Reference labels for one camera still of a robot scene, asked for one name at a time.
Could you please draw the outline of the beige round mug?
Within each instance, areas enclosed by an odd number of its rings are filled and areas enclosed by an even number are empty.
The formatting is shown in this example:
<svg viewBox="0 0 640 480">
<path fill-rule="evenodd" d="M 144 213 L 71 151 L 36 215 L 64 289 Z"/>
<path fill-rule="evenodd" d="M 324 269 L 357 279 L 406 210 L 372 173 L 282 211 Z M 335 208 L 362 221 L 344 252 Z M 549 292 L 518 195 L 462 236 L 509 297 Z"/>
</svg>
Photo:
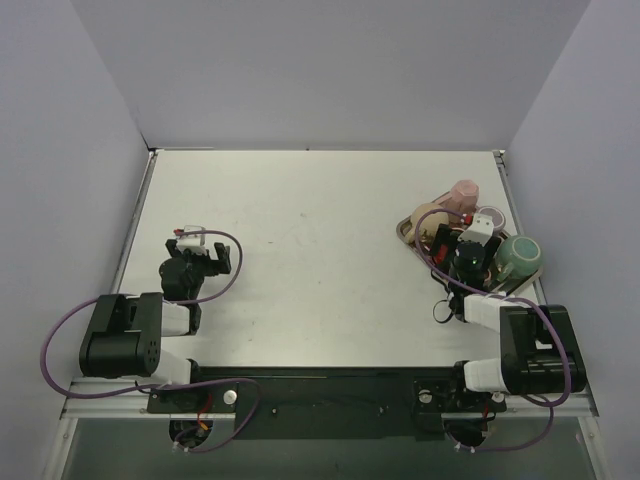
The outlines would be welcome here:
<svg viewBox="0 0 640 480">
<path fill-rule="evenodd" d="M 441 206 L 435 203 L 425 203 L 418 206 L 410 217 L 410 230 L 405 234 L 405 242 L 412 244 L 416 238 L 416 226 L 419 220 L 428 212 L 440 209 Z M 423 244 L 430 245 L 436 235 L 440 224 L 449 224 L 449 214 L 447 212 L 436 212 L 428 215 L 419 228 L 419 238 Z"/>
</svg>

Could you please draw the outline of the purple mug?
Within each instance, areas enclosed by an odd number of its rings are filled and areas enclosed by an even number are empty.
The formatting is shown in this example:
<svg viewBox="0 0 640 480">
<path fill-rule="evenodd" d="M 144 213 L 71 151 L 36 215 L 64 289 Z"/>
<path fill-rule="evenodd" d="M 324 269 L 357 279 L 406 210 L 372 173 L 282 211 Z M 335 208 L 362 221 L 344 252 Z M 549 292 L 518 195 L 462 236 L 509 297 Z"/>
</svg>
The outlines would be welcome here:
<svg viewBox="0 0 640 480">
<path fill-rule="evenodd" d="M 500 209 L 494 206 L 481 206 L 477 209 L 477 212 L 492 219 L 493 231 L 495 234 L 500 234 L 504 230 L 506 226 L 506 217 Z"/>
</svg>

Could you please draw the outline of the green mug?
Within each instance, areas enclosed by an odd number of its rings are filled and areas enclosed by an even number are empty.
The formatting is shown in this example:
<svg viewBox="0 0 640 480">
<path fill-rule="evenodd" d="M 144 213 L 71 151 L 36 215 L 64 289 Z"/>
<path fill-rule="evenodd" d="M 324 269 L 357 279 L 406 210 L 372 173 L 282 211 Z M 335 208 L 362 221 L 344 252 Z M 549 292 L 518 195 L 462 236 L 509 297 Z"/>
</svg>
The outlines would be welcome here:
<svg viewBox="0 0 640 480">
<path fill-rule="evenodd" d="M 495 256 L 497 279 L 524 279 L 534 274 L 543 264 L 539 244 L 531 237 L 514 235 L 504 240 Z"/>
</svg>

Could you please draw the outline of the pink faceted mug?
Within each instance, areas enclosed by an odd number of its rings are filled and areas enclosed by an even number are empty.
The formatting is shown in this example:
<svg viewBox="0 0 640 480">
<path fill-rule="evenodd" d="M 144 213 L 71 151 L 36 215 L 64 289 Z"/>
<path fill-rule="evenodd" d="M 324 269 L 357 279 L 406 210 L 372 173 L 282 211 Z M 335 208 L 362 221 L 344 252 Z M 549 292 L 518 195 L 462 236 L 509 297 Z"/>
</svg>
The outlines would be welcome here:
<svg viewBox="0 0 640 480">
<path fill-rule="evenodd" d="M 479 199 L 479 187 L 472 180 L 459 180 L 451 189 L 435 200 L 437 205 L 461 214 L 476 211 Z"/>
</svg>

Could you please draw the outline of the red mug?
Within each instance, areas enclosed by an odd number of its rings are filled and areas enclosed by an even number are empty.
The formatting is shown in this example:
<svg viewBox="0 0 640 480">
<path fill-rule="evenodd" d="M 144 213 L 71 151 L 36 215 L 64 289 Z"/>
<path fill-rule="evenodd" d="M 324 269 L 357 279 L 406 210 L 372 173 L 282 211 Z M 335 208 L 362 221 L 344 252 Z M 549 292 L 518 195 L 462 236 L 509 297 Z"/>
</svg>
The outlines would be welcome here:
<svg viewBox="0 0 640 480">
<path fill-rule="evenodd" d="M 440 226 L 431 245 L 431 256 L 436 265 L 446 259 L 450 250 L 452 230 L 448 226 Z"/>
</svg>

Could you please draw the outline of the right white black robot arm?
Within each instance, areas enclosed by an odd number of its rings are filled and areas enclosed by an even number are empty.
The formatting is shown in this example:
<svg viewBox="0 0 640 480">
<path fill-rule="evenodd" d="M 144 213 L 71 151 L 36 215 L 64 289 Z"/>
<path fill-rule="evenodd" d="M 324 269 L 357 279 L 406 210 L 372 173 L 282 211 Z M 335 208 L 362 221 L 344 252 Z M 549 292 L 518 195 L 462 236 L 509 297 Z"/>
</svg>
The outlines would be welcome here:
<svg viewBox="0 0 640 480">
<path fill-rule="evenodd" d="M 567 309 L 532 307 L 487 290 L 486 277 L 501 241 L 493 236 L 481 243 L 461 236 L 460 229 L 441 224 L 428 247 L 432 277 L 445 287 L 442 302 L 449 309 L 436 322 L 457 320 L 489 329 L 499 337 L 499 353 L 458 362 L 462 375 L 447 383 L 449 402 L 468 409 L 483 393 L 533 396 L 584 390 L 586 367 Z"/>
</svg>

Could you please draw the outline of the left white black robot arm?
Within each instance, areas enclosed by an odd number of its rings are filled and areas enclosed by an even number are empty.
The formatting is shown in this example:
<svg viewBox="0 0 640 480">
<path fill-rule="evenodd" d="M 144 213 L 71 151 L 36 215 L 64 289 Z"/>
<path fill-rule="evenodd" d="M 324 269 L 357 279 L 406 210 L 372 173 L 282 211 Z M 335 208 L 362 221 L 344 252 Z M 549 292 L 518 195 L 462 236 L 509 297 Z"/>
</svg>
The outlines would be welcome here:
<svg viewBox="0 0 640 480">
<path fill-rule="evenodd" d="M 169 258 L 159 267 L 159 292 L 99 297 L 80 346 L 79 366 L 86 377 L 172 386 L 172 402 L 192 412 L 206 397 L 204 384 L 195 380 L 197 363 L 169 352 L 162 340 L 198 332 L 201 287 L 209 277 L 231 273 L 231 249 L 220 242 L 209 248 L 202 235 L 169 239 L 166 248 Z"/>
</svg>

